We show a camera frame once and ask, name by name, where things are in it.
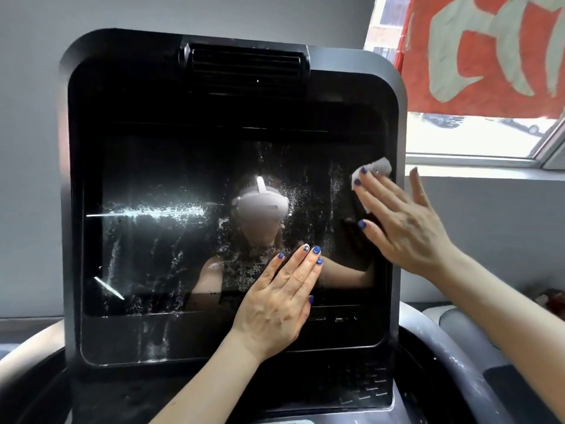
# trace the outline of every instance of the hand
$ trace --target hand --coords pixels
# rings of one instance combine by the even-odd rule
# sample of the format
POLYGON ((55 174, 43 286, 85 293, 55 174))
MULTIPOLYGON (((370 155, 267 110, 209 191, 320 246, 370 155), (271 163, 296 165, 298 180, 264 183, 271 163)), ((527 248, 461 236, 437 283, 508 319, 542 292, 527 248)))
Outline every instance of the hand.
POLYGON ((230 332, 260 362, 296 340, 310 314, 312 291, 322 267, 320 248, 304 245, 285 259, 281 253, 251 286, 237 311, 230 332))
POLYGON ((417 168, 410 171, 410 184, 412 198, 389 178, 362 170, 354 190, 384 232, 368 220, 360 221, 359 226, 386 259, 429 278, 457 249, 429 203, 417 168))

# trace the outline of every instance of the vr headset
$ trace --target vr headset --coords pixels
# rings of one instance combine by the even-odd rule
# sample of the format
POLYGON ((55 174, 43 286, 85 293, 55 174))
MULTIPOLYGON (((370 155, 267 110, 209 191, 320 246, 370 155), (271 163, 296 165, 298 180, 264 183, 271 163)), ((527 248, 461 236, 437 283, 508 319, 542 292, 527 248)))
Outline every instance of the vr headset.
POLYGON ((277 189, 265 186, 261 176, 257 177, 257 187, 244 189, 240 196, 232 200, 233 211, 241 220, 280 221, 288 212, 288 204, 288 198, 281 195, 277 189))

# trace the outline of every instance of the white paper towel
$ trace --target white paper towel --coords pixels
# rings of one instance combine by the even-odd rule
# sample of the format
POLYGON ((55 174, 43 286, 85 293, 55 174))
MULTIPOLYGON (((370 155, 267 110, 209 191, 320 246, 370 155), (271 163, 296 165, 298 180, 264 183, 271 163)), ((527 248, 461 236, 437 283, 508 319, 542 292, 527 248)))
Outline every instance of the white paper towel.
MULTIPOLYGON (((373 174, 377 174, 378 171, 386 177, 390 176, 390 173, 392 172, 392 166, 390 165, 390 162, 388 161, 387 158, 380 158, 379 160, 371 162, 367 165, 362 165, 359 168, 357 168, 353 172, 353 174, 351 174, 351 190, 353 190, 353 186, 355 185, 355 180, 359 178, 359 172, 363 167, 365 167, 367 171, 371 171, 373 174)), ((369 213, 369 210, 364 205, 363 208, 365 208, 365 212, 369 213)))

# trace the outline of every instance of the vent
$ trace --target vent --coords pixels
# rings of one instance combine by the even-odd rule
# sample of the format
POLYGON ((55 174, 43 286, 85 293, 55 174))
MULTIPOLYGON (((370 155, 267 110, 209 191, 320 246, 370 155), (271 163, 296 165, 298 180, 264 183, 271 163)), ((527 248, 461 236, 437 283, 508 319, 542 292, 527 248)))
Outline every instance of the vent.
POLYGON ((194 45, 187 64, 192 88, 205 92, 295 95, 309 74, 305 54, 269 49, 194 45))

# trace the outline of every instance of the woman's left hand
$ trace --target woman's left hand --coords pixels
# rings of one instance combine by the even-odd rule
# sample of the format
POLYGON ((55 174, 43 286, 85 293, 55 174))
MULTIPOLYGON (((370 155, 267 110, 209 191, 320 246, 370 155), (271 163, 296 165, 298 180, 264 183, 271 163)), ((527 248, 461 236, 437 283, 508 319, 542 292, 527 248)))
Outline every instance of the woman's left hand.
POLYGON ((285 257, 281 253, 245 295, 228 336, 239 340, 259 362, 296 340, 310 314, 312 291, 320 275, 320 248, 294 252, 273 279, 285 257))

